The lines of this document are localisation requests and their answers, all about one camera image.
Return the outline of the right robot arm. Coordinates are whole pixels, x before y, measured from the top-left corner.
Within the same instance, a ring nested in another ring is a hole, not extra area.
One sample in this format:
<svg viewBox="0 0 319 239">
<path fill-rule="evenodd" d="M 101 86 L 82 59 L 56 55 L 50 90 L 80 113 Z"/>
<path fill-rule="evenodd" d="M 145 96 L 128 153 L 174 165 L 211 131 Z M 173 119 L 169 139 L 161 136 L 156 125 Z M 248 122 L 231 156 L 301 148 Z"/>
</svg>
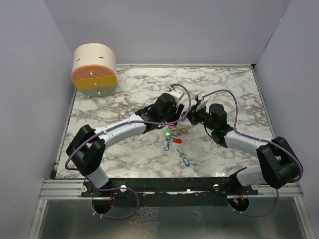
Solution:
<svg viewBox="0 0 319 239">
<path fill-rule="evenodd" d="M 302 176 L 303 167 L 283 137 L 261 139 L 236 132 L 227 123 L 222 104 L 211 104 L 207 111 L 206 106 L 197 103 L 190 108 L 187 118 L 192 125 L 200 123 L 206 130 L 211 130 L 209 136 L 216 144 L 241 150 L 258 159 L 259 166 L 243 168 L 231 175 L 235 177 L 229 182 L 233 194 L 240 195 L 251 185 L 279 189 Z"/>
</svg>

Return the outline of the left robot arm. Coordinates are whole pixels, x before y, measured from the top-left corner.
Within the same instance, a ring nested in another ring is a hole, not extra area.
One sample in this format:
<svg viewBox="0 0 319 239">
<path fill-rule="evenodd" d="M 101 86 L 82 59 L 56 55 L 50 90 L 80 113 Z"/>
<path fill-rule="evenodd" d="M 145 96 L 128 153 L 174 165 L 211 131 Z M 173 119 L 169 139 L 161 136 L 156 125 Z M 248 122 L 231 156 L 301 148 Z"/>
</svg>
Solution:
<svg viewBox="0 0 319 239">
<path fill-rule="evenodd" d="M 131 117 L 110 126 L 92 128 L 82 126 L 66 149 L 67 155 L 82 176 L 93 184 L 98 196 L 110 191 L 109 177 L 101 167 L 104 151 L 129 137 L 158 129 L 164 123 L 176 121 L 184 108 L 180 100 L 182 90 L 172 90 L 160 95 L 154 104 L 135 112 Z"/>
</svg>

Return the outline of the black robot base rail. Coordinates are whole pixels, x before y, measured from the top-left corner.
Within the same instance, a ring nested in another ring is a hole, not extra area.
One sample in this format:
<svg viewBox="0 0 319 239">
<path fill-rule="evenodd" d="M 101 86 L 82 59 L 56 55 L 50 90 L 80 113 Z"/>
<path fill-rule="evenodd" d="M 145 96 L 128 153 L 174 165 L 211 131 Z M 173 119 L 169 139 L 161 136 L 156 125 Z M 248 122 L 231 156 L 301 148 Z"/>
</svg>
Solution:
<svg viewBox="0 0 319 239">
<path fill-rule="evenodd" d="M 113 178 L 96 189 L 86 181 L 84 198 L 115 207 L 227 206 L 228 198 L 257 195 L 229 177 Z"/>
</svg>

